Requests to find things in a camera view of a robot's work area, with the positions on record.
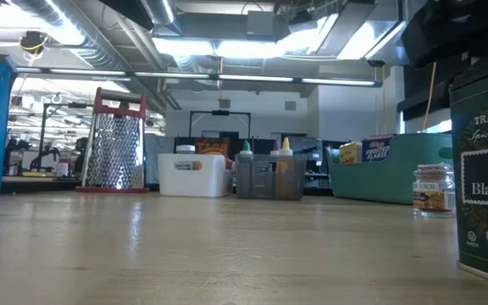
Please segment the dark green pepper tin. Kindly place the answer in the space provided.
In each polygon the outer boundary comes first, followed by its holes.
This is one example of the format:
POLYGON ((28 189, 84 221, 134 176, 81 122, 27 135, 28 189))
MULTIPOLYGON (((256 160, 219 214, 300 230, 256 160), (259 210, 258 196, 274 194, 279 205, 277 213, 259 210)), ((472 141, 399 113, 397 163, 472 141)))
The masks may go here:
POLYGON ((488 279, 488 67, 456 78, 451 120, 458 264, 488 279))

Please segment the round silver ventilation duct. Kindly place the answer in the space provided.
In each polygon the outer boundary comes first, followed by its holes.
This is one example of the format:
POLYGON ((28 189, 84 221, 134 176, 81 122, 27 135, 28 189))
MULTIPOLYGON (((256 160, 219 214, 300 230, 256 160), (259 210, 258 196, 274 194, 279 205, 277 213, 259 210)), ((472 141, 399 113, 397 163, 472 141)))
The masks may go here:
POLYGON ((176 20, 173 0, 152 0, 152 21, 157 25, 171 24, 176 20))

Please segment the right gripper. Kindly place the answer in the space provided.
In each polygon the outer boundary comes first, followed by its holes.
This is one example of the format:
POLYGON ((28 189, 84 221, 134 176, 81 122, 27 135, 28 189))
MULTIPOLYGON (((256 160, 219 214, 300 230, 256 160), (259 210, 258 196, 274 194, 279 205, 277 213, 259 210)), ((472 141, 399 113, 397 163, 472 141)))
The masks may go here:
MULTIPOLYGON (((469 57, 488 58, 488 0, 471 0, 468 9, 461 52, 469 57)), ((445 37, 443 27, 451 17, 449 8, 421 8, 414 14, 401 37, 410 66, 422 68, 431 61, 445 37)))

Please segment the white plastic bin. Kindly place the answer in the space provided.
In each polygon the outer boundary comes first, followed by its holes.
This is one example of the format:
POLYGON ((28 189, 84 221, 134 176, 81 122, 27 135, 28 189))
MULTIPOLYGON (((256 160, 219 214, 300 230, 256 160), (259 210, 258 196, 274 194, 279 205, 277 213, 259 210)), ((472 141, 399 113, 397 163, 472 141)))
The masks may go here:
POLYGON ((224 197, 232 193, 234 171, 223 155, 158 155, 159 189, 163 196, 224 197))

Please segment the teal plastic bin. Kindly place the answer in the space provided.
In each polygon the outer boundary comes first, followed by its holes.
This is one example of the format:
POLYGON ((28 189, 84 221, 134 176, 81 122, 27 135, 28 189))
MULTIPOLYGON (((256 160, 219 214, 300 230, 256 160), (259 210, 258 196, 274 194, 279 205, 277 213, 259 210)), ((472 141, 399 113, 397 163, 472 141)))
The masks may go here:
POLYGON ((449 134, 402 134, 391 141, 380 162, 340 164, 339 151, 326 150, 330 186, 335 197, 412 205, 413 172, 420 164, 451 164, 449 134))

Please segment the grey-blue fabric panel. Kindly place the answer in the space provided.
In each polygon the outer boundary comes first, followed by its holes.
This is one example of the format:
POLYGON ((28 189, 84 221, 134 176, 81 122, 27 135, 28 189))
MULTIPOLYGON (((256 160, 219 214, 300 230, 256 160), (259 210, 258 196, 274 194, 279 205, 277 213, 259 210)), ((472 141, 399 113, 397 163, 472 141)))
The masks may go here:
POLYGON ((158 137, 154 134, 145 135, 145 173, 146 184, 158 183, 158 137))

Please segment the long ceiling strip light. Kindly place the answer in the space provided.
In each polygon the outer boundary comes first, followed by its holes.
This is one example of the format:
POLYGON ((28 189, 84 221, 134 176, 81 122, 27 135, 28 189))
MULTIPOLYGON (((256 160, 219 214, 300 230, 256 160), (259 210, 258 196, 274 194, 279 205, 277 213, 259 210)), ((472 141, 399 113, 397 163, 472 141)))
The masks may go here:
POLYGON ((173 80, 221 80, 221 81, 253 81, 298 85, 318 86, 358 86, 358 87, 381 87, 379 80, 351 80, 351 79, 321 79, 310 77, 287 77, 267 75, 230 75, 210 73, 181 73, 181 72, 144 72, 131 70, 100 70, 100 69, 61 69, 47 67, 25 67, 19 66, 16 71, 22 74, 40 75, 80 75, 113 78, 159 78, 173 80))

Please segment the blue Frosted Flakes cereal box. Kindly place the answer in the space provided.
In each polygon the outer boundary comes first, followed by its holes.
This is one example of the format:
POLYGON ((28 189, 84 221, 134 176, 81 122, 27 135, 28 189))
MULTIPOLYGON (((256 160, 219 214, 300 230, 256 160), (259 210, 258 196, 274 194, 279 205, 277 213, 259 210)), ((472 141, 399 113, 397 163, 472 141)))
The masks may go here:
POLYGON ((362 163, 380 162, 390 153, 391 142, 395 135, 370 136, 362 140, 362 163))

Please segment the Mini Wheats cereal box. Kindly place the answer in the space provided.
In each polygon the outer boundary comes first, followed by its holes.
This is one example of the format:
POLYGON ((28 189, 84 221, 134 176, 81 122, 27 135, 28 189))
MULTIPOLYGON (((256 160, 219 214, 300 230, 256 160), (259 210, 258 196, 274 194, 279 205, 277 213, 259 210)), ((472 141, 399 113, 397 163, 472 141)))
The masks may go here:
POLYGON ((234 161, 230 158, 229 138, 198 137, 195 139, 197 154, 222 155, 225 158, 225 167, 234 168, 234 161))

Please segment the grey translucent plastic bin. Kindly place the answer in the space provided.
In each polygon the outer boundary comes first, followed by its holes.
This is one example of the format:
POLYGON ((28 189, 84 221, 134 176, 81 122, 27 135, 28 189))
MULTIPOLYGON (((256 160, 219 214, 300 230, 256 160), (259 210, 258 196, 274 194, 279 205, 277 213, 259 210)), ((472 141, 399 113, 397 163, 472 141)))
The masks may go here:
POLYGON ((243 199, 301 200, 304 156, 236 155, 236 195, 243 199))

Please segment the black ceiling-mounted device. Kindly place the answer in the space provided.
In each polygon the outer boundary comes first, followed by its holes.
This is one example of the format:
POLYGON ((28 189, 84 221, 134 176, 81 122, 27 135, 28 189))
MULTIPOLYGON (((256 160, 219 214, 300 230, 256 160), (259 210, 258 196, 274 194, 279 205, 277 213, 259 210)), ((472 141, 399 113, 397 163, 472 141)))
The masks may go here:
POLYGON ((43 52, 48 40, 49 36, 46 34, 40 31, 28 30, 19 39, 19 46, 23 51, 31 55, 40 55, 43 52))

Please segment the labelled clear glass spice jar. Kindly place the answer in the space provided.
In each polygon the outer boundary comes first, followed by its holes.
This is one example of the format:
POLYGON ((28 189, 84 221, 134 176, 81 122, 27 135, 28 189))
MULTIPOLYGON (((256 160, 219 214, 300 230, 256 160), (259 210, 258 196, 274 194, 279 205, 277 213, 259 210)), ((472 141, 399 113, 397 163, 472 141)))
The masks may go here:
POLYGON ((420 164, 413 175, 416 216, 451 217, 456 213, 454 170, 450 164, 420 164))

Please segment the yellow Corn Pops cereal box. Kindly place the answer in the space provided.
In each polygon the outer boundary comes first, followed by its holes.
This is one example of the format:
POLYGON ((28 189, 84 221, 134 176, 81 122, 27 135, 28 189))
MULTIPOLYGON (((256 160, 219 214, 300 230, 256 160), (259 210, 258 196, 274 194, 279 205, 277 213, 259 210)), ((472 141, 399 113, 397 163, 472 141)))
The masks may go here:
POLYGON ((362 143, 349 142, 341 145, 340 164, 358 164, 362 162, 362 143))

